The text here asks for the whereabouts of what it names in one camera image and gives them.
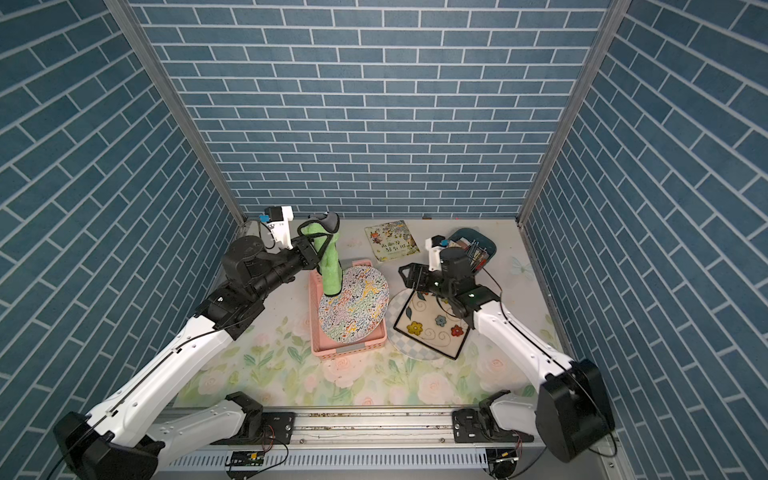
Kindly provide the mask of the green grey microfibre cloth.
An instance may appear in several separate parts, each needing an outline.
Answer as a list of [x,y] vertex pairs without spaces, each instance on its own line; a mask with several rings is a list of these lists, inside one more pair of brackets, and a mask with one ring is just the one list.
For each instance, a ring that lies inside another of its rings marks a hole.
[[322,277],[324,295],[326,297],[335,297],[341,293],[343,282],[343,273],[337,250],[340,217],[333,212],[326,212],[313,217],[325,218],[324,224],[327,228],[327,240],[323,246],[314,246],[321,255],[321,260],[316,270]]

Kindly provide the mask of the square floral plate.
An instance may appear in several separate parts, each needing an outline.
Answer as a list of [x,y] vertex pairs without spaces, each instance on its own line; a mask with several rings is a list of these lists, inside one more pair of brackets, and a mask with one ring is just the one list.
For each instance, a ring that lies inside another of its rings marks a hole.
[[457,360],[468,338],[467,323],[449,314],[445,300],[411,291],[394,329],[440,353],[441,359]]

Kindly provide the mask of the round checkered plate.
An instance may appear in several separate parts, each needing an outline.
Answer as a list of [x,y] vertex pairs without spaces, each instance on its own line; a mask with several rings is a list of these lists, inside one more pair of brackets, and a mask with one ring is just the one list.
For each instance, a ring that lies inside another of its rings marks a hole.
[[386,313],[385,323],[387,328],[388,340],[394,345],[401,354],[419,361],[435,361],[442,358],[442,355],[418,342],[407,337],[394,329],[394,324],[403,311],[406,301],[410,298],[412,291],[403,290],[396,294],[390,301]]

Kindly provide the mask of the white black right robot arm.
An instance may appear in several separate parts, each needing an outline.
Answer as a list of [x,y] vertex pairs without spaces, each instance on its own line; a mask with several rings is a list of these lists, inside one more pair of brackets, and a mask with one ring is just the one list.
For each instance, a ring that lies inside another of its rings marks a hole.
[[482,410],[490,414],[489,435],[507,431],[531,435],[562,462],[612,436],[615,420],[599,368],[588,359],[576,361],[556,350],[514,317],[499,289],[476,282],[464,250],[432,247],[428,264],[410,263],[398,273],[413,292],[446,300],[456,317],[491,340],[534,387],[534,404],[502,392],[487,400]]

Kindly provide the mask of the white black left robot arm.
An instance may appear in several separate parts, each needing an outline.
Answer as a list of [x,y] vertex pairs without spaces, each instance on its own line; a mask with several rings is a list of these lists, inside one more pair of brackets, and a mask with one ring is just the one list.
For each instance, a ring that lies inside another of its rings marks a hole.
[[325,213],[303,222],[271,220],[275,245],[245,235],[228,247],[225,282],[194,311],[155,358],[86,414],[69,412],[54,426],[61,460],[80,479],[150,479],[160,468],[204,446],[266,438],[263,407],[237,391],[212,407],[160,423],[180,390],[264,311],[268,296],[302,271],[326,274],[338,260],[340,219]]

